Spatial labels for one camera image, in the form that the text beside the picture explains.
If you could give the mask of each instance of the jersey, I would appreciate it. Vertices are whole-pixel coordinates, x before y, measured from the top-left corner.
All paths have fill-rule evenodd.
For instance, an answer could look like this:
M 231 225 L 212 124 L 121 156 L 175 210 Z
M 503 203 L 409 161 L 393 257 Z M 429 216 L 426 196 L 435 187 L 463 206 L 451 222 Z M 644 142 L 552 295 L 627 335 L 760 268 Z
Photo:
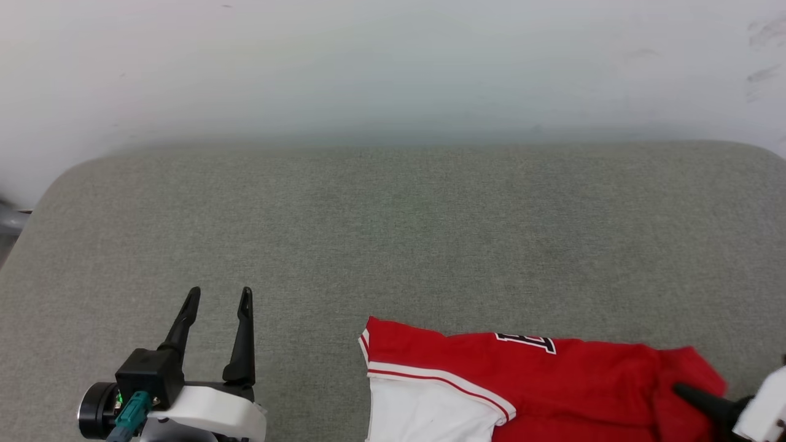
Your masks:
M 368 442 L 705 442 L 710 422 L 676 396 L 725 382 L 693 348 L 505 333 L 443 336 L 369 318 Z

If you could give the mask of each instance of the red jersey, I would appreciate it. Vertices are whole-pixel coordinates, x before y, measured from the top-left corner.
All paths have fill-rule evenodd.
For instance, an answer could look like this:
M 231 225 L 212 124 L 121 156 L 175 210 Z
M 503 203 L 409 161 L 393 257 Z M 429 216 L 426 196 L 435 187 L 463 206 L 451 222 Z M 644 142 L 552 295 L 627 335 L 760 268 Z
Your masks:
M 370 378 L 438 384 L 494 410 L 501 426 L 493 442 L 708 441 L 710 422 L 671 387 L 725 391 L 690 347 L 659 351 L 503 333 L 446 337 L 374 317 L 360 341 Z

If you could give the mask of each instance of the gray cushion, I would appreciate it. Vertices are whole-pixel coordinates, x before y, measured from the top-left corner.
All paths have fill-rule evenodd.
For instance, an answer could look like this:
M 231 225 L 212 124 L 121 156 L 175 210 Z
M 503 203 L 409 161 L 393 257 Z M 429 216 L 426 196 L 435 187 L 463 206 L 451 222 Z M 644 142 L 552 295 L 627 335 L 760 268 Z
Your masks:
M 363 440 L 368 315 L 694 345 L 730 395 L 786 351 L 786 164 L 720 142 L 139 154 L 59 178 L 0 271 L 0 439 L 80 440 L 82 394 L 203 290 L 217 381 L 255 293 L 270 442 Z

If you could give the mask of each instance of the white wall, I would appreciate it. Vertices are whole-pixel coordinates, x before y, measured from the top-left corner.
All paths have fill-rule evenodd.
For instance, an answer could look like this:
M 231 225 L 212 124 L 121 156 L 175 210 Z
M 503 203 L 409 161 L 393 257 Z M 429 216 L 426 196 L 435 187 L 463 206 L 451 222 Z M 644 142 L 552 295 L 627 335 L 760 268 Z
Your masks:
M 718 138 L 786 156 L 782 0 L 0 0 L 0 197 L 167 145 Z

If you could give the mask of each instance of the jersey trim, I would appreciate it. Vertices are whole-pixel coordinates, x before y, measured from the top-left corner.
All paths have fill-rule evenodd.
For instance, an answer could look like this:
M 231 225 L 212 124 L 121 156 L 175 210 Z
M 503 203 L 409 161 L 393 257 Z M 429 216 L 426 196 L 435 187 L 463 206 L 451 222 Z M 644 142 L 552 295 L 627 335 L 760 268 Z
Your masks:
M 363 330 L 363 334 L 358 338 L 360 343 L 360 351 L 363 352 L 363 359 L 365 359 L 365 366 L 369 366 L 369 331 Z
M 374 361 L 368 362 L 367 365 L 369 368 L 369 378 L 392 379 L 395 381 L 439 382 L 453 387 L 458 392 L 465 394 L 471 399 L 478 400 L 489 407 L 499 410 L 501 419 L 498 421 L 497 425 L 502 425 L 516 417 L 516 408 L 503 397 L 450 372 L 392 363 L 378 363 Z

